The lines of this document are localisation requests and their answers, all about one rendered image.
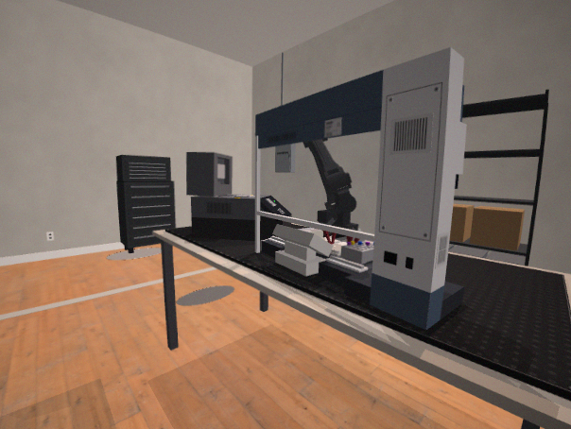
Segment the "black thermal cycler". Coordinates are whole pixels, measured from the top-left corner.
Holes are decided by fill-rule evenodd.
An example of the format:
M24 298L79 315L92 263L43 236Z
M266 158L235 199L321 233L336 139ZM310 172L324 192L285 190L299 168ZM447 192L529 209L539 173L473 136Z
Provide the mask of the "black thermal cycler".
M230 195L232 186L232 156L186 152L186 195L205 196L191 197L192 232L255 236L255 195ZM277 224L291 228L289 222L260 215L260 236L276 236Z

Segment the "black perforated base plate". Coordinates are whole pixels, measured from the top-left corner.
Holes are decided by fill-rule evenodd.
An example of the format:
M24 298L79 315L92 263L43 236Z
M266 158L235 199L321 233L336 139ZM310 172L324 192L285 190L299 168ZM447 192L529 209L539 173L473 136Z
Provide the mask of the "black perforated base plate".
M255 236L175 236L402 334L571 401L571 309L563 274L448 253L445 281L464 286L463 302L427 330L255 252Z

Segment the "white rectangular block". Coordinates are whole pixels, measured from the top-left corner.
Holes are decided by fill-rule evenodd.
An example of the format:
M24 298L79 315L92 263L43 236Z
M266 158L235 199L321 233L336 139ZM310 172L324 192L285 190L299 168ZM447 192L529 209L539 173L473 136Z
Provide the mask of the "white rectangular block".
M297 229L297 230L301 230L301 231L305 231L305 232L312 232L312 233L316 234L317 236L319 236L320 238L323 237L323 231L322 230L318 230L318 229L314 229L314 228L304 228L304 229Z

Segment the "grey tube rack with coloured caps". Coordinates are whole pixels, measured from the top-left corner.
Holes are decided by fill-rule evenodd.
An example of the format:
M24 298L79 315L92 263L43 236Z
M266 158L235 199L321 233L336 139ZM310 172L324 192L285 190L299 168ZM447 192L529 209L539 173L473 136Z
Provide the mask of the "grey tube rack with coloured caps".
M373 258L373 243L370 242L370 246L366 247L365 243L367 241L363 241L361 247L358 243L355 243L353 246L347 247L341 246L341 257L345 259L359 262L359 263L367 263L372 261Z

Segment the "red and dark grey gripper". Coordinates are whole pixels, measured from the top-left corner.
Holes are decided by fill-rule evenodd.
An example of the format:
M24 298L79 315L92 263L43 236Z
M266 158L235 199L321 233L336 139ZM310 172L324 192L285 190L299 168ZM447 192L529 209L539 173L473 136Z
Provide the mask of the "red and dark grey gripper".
M325 237L326 237L328 243L334 244L335 238L336 238L336 233L333 233L333 232L332 232L332 241L330 240L329 233L328 233L327 231L323 231L323 233L324 233L324 235L325 235ZM351 236L346 236L346 237L347 237L347 242L353 241L353 237L351 237ZM359 240L358 238L355 238L355 243L357 243L358 240Z

